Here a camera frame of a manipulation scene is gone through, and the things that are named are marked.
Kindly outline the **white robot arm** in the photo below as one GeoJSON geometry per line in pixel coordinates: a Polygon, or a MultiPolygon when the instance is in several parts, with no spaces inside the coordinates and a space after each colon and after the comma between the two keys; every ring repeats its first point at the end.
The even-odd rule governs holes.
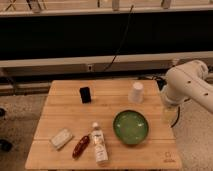
{"type": "Polygon", "coordinates": [[[186,62],[167,71],[166,84],[160,91],[164,123],[171,124],[185,98],[194,100],[213,114],[213,86],[205,81],[207,75],[208,67],[201,60],[186,62]]]}

